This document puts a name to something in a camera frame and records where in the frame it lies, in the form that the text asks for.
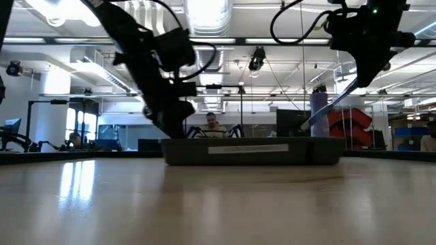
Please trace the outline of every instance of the man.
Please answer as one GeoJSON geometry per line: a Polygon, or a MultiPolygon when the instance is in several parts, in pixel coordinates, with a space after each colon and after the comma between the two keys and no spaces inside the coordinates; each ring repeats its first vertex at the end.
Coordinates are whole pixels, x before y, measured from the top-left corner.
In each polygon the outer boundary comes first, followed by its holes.
{"type": "Polygon", "coordinates": [[[96,143],[88,144],[84,143],[82,144],[82,137],[79,133],[73,132],[69,135],[69,140],[73,144],[73,150],[94,150],[94,151],[110,151],[107,148],[104,148],[102,146],[99,146],[96,143]]]}
{"type": "Polygon", "coordinates": [[[425,135],[421,139],[422,152],[436,152],[436,122],[427,123],[430,135],[425,135]]]}
{"type": "Polygon", "coordinates": [[[228,137],[227,129],[217,122],[217,116],[213,112],[206,115],[207,125],[201,126],[204,135],[198,133],[196,137],[228,137]]]}

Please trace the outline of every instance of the purple cylinder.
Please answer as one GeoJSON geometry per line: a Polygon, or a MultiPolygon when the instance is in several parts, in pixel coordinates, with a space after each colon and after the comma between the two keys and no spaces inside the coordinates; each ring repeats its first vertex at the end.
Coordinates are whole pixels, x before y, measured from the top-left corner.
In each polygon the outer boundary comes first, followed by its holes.
{"type": "MultiPolygon", "coordinates": [[[[318,110],[327,105],[327,93],[313,93],[310,96],[311,111],[314,115],[318,110]]],[[[311,128],[312,137],[330,137],[330,125],[327,116],[316,122],[311,128]]]]}

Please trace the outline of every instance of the computer monitor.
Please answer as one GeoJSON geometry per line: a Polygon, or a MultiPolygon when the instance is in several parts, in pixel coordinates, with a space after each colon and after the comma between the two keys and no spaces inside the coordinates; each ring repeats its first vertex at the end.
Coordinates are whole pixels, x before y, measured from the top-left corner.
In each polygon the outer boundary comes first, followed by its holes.
{"type": "Polygon", "coordinates": [[[121,151],[121,145],[118,140],[94,140],[99,146],[106,147],[111,150],[121,151]]]}
{"type": "Polygon", "coordinates": [[[138,139],[139,152],[162,152],[160,140],[138,139]]]}
{"type": "Polygon", "coordinates": [[[311,131],[302,131],[300,126],[309,119],[310,111],[282,110],[276,111],[277,137],[311,137],[311,131]]]}
{"type": "MultiPolygon", "coordinates": [[[[7,132],[10,132],[10,133],[18,133],[20,131],[20,123],[21,123],[21,118],[6,120],[5,121],[5,126],[1,127],[1,130],[7,131],[7,132]]],[[[6,137],[2,137],[1,138],[1,148],[0,148],[0,151],[5,151],[6,150],[8,142],[9,141],[7,140],[6,137]]]]}
{"type": "Polygon", "coordinates": [[[6,120],[3,130],[11,133],[18,133],[20,131],[20,124],[21,118],[6,120]]]}

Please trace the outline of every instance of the white label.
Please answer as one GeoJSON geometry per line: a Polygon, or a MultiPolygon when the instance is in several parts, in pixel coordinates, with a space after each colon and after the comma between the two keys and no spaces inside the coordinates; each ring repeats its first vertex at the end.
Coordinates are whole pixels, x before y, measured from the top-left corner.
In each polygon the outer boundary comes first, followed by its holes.
{"type": "Polygon", "coordinates": [[[209,154],[236,154],[236,153],[259,153],[259,152],[287,152],[287,144],[263,145],[263,146],[218,146],[209,147],[209,154]]]}

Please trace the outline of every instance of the white column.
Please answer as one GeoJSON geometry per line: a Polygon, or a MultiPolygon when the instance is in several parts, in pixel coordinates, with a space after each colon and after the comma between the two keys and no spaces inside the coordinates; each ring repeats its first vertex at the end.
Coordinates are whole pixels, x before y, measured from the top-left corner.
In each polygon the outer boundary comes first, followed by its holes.
{"type": "MultiPolygon", "coordinates": [[[[41,75],[40,93],[68,94],[71,86],[71,74],[61,68],[52,66],[49,72],[41,75]]],[[[40,97],[40,101],[56,98],[40,97]]],[[[38,113],[35,116],[36,134],[35,141],[49,141],[60,146],[65,140],[68,105],[50,105],[38,103],[38,113]]],[[[53,148],[44,146],[42,152],[53,152],[53,148]]]]}

